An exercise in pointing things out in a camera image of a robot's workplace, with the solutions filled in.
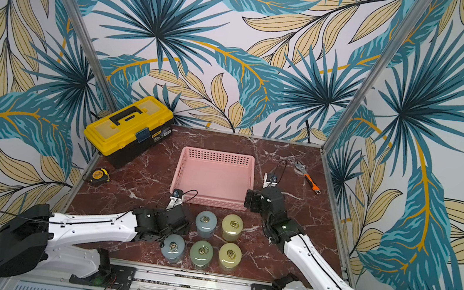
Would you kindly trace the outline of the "dark green front tea canister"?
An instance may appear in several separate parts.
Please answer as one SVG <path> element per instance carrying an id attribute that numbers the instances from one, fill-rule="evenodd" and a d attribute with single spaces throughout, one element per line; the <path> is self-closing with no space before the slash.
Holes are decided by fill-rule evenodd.
<path id="1" fill-rule="evenodd" d="M 195 269 L 205 270 L 213 259 L 214 249 L 209 242 L 201 240 L 191 246 L 189 255 Z"/>

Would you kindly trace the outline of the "yellow-green front tea canister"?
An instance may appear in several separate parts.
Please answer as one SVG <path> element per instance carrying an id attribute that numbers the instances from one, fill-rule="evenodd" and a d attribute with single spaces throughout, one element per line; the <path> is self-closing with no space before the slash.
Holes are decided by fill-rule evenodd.
<path id="1" fill-rule="evenodd" d="M 235 243 L 227 242 L 218 251 L 218 264 L 224 271 L 233 271 L 241 263 L 242 251 Z"/>

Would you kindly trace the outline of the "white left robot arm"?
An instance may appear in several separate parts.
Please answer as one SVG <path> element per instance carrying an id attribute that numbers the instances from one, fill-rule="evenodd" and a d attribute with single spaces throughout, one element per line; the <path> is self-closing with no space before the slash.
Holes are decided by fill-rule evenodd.
<path id="1" fill-rule="evenodd" d="M 36 205 L 0 230 L 0 277 L 33 270 L 66 272 L 79 279 L 110 274 L 104 250 L 83 249 L 98 242 L 163 242 L 189 232 L 190 213 L 183 205 L 168 209 L 136 208 L 107 215 L 66 215 Z"/>

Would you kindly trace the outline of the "pink perforated plastic basket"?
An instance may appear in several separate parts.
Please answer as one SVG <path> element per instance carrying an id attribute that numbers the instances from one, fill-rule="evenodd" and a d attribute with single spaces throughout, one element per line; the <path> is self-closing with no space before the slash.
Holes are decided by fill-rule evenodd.
<path id="1" fill-rule="evenodd" d="M 246 154 L 184 147 L 170 191 L 197 190 L 191 204 L 243 211 L 254 188 L 255 158 Z"/>

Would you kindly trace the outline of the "blue front tea canister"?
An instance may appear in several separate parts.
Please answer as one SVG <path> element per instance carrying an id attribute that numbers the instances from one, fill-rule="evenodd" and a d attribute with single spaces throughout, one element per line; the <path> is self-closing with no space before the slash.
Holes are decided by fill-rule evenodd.
<path id="1" fill-rule="evenodd" d="M 171 234 L 162 243 L 161 252 L 163 256 L 171 264 L 175 264 L 181 261 L 184 252 L 186 250 L 186 244 L 184 238 L 177 234 Z"/>

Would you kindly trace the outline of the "yellow-green tea canister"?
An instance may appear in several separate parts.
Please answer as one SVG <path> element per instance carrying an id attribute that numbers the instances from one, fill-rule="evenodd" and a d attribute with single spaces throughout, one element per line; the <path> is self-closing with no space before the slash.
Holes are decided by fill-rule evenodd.
<path id="1" fill-rule="evenodd" d="M 242 251 L 235 243 L 227 242 L 218 251 L 218 264 L 224 271 L 233 271 L 241 263 Z"/>
<path id="2" fill-rule="evenodd" d="M 222 237 L 226 242 L 236 242 L 242 231 L 243 231 L 243 221 L 242 218 L 238 215 L 228 214 L 222 221 Z"/>

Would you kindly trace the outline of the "blue tea canister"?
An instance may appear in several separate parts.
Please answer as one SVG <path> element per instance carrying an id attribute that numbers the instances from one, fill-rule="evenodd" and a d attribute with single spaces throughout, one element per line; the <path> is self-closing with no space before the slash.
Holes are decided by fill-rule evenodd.
<path id="1" fill-rule="evenodd" d="M 171 264 L 175 264 L 181 261 L 184 252 L 186 250 L 186 244 L 184 238 L 177 234 L 171 234 L 162 243 L 161 252 L 163 256 Z"/>
<path id="2" fill-rule="evenodd" d="M 210 239 L 217 228 L 218 218 L 215 213 L 205 210 L 197 215 L 195 223 L 198 235 L 203 239 Z"/>

